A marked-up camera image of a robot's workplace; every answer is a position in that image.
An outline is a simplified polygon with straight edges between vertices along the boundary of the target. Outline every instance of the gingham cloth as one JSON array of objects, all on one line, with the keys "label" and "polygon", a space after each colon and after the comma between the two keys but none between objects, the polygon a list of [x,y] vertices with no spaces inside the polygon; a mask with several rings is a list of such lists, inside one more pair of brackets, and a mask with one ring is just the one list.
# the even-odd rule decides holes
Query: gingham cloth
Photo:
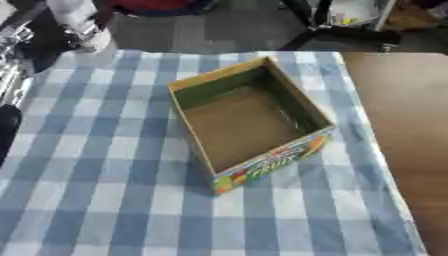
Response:
[{"label": "gingham cloth", "polygon": [[[333,141],[212,197],[167,84],[265,55],[336,123]],[[338,53],[119,51],[107,69],[65,55],[28,101],[0,171],[1,255],[426,255]]]}]

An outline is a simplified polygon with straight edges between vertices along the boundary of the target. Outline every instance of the white object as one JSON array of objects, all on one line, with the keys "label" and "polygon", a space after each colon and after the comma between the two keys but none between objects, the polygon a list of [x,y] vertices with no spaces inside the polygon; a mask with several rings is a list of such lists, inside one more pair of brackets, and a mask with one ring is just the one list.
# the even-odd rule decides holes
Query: white object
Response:
[{"label": "white object", "polygon": [[[94,21],[89,18],[97,9],[91,0],[47,0],[47,4],[56,21],[73,31],[82,33],[94,25]],[[114,57],[116,45],[108,29],[97,33],[83,44],[88,47],[75,51],[81,66],[105,66]]]},{"label": "white object", "polygon": [[5,20],[8,19],[9,16],[11,16],[15,11],[16,8],[6,2],[6,0],[0,0],[0,24],[3,24],[3,22],[5,22]]}]

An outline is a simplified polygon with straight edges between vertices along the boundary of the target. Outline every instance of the colorful fruit graphic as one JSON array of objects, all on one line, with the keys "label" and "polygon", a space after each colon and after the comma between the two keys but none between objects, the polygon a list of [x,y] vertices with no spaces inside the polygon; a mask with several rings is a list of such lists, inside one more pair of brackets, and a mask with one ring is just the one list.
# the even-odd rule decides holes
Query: colorful fruit graphic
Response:
[{"label": "colorful fruit graphic", "polygon": [[232,179],[229,176],[221,176],[215,180],[215,191],[217,194],[222,194],[233,188]]},{"label": "colorful fruit graphic", "polygon": [[245,176],[247,171],[248,171],[248,169],[239,170],[239,171],[235,172],[234,174],[232,174],[230,177],[232,178],[232,180],[237,180],[240,176]]},{"label": "colorful fruit graphic", "polygon": [[325,143],[329,140],[329,138],[330,138],[329,135],[323,135],[310,141],[307,145],[307,149],[304,152],[302,152],[301,157],[306,158],[317,153],[325,145]]}]

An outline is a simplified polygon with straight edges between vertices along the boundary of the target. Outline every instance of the open box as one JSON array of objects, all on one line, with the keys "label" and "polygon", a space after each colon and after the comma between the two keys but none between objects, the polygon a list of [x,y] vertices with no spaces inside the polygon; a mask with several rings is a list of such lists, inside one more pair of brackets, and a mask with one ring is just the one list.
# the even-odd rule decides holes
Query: open box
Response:
[{"label": "open box", "polygon": [[216,194],[316,153],[334,127],[269,58],[176,81],[169,90]]}]

